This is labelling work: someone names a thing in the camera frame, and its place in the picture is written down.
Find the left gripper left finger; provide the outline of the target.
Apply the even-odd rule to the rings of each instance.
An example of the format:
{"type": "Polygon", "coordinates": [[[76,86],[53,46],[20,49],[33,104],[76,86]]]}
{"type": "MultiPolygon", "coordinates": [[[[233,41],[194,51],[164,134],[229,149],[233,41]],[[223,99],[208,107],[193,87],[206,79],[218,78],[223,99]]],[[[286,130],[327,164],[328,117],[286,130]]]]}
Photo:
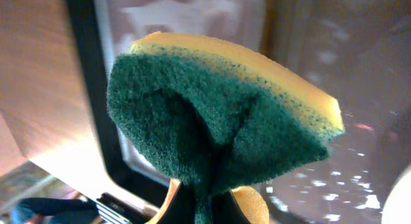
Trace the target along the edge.
{"type": "Polygon", "coordinates": [[[155,215],[156,224],[194,224],[194,190],[181,181],[171,181],[166,199],[155,215]]]}

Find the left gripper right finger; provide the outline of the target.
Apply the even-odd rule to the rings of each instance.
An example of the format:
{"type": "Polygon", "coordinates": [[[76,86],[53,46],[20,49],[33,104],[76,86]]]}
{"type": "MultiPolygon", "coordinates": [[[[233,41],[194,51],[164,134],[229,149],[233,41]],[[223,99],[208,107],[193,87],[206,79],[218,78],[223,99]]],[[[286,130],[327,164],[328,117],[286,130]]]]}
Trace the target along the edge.
{"type": "Polygon", "coordinates": [[[212,224],[250,224],[230,191],[212,198],[212,212],[212,224]]]}

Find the yellow green sponge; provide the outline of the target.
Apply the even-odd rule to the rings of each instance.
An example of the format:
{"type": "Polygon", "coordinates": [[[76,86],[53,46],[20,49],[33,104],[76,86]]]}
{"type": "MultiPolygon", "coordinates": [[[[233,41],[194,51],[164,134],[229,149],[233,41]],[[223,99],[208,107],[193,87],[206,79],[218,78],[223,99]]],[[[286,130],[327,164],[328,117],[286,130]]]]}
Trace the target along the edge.
{"type": "Polygon", "coordinates": [[[109,116],[151,165],[211,202],[328,158],[344,132],[338,101],[277,62],[206,36],[156,32],[119,55],[109,116]]]}

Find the small soapy water tray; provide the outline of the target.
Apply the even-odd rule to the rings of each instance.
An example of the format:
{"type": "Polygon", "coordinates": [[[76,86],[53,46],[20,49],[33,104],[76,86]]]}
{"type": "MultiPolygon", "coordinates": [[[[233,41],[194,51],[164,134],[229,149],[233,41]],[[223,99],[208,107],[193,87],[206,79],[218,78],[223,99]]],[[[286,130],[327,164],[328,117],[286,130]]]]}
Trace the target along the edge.
{"type": "Polygon", "coordinates": [[[207,35],[258,50],[265,0],[64,0],[109,178],[125,200],[160,207],[169,179],[156,171],[116,128],[106,91],[115,58],[156,31],[207,35]]]}

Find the large brown serving tray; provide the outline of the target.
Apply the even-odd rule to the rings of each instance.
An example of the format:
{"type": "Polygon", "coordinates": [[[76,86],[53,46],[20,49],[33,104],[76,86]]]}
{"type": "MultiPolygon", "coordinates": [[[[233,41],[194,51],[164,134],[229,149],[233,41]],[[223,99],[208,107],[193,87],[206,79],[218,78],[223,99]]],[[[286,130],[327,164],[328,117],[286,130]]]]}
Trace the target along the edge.
{"type": "Polygon", "coordinates": [[[410,165],[410,0],[266,0],[280,64],[334,96],[328,160],[262,184],[272,223],[381,223],[410,165]]]}

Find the cream white plate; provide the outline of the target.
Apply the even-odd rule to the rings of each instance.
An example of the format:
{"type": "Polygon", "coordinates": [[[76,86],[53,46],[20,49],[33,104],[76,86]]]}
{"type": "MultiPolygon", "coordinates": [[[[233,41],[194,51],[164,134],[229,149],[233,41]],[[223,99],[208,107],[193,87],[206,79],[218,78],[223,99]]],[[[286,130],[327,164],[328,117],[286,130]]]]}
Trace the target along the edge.
{"type": "Polygon", "coordinates": [[[383,207],[382,224],[410,224],[410,166],[398,177],[383,207]]]}

